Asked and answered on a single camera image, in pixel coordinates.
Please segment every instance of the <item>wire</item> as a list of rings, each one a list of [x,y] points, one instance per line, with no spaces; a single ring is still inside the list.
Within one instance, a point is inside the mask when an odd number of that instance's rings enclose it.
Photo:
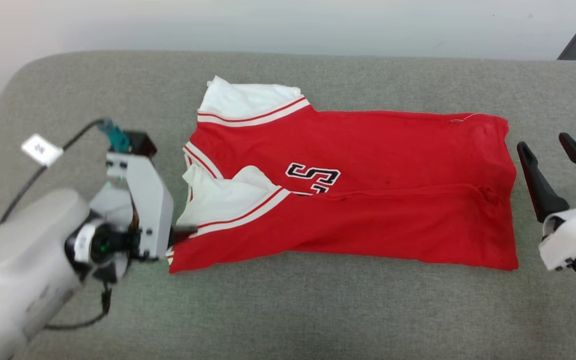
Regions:
[[[89,326],[93,326],[94,324],[101,321],[101,319],[105,318],[110,312],[110,298],[113,295],[113,290],[108,287],[107,282],[103,282],[103,292],[101,292],[101,313],[88,321],[84,321],[82,323],[76,323],[73,325],[46,325],[43,328],[45,330],[50,331],[73,331],[79,330],[82,328],[87,328]]]
[[[84,126],[84,128],[80,132],[78,132],[72,139],[70,139],[68,142],[66,142],[66,144],[62,147],[62,150],[64,151],[64,153],[66,152],[66,150],[70,149],[71,146],[73,146],[90,129],[92,129],[93,127],[95,127],[97,125],[104,123],[105,121],[108,121],[108,119],[107,118],[98,118],[94,121],[91,121],[88,125]],[[21,190],[19,190],[19,192],[16,194],[16,196],[14,196],[14,199],[12,200],[12,202],[10,202],[10,205],[8,205],[6,212],[4,212],[3,216],[1,217],[0,225],[2,225],[3,223],[6,223],[6,220],[9,218],[10,214],[15,209],[15,207],[17,206],[17,204],[19,203],[21,198],[24,196],[24,194],[28,191],[28,189],[30,189],[30,187],[33,186],[33,184],[37,181],[37,179],[43,173],[46,172],[46,170],[48,170],[48,166],[45,166],[45,165],[42,166],[41,168],[39,168],[39,170],[37,170],[34,173],[34,175],[32,175],[30,180],[28,180],[28,182],[26,182],[25,185],[23,185]]]

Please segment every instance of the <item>red jersey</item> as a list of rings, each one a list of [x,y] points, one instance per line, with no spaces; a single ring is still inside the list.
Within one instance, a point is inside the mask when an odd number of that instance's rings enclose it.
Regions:
[[[286,250],[516,269],[507,132],[505,119],[480,113],[316,111],[297,88],[216,77],[184,148],[189,164],[217,180],[254,166],[295,194],[240,227],[199,231],[174,249],[171,271]],[[234,239],[236,251],[208,256]],[[268,239],[277,248],[260,253]],[[190,249],[194,261],[180,255]]]

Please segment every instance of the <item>white wall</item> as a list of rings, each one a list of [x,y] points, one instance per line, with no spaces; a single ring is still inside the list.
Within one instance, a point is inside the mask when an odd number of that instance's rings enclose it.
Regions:
[[[546,60],[575,32],[576,0],[0,0],[0,93],[67,51]]]

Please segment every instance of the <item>black letter with white outline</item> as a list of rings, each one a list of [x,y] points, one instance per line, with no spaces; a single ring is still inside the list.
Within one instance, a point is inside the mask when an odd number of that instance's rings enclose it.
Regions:
[[[297,162],[291,162],[286,170],[286,175],[291,178],[301,178],[301,179],[314,179],[318,184],[313,184],[310,188],[317,191],[318,194],[325,193],[329,191],[330,185],[335,184],[341,171],[331,168],[316,168],[311,167],[306,169],[306,165],[299,164]]]

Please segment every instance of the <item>white tag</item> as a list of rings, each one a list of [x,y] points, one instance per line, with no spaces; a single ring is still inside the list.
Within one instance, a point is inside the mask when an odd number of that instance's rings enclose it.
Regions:
[[[39,136],[39,134],[30,136],[30,138],[21,145],[21,150],[34,159],[35,162],[47,167],[51,166],[64,153],[62,148],[48,142],[48,140]]]
[[[95,228],[91,223],[87,223],[79,230],[74,246],[76,262],[89,264],[90,244],[92,243],[92,237],[95,235]]]

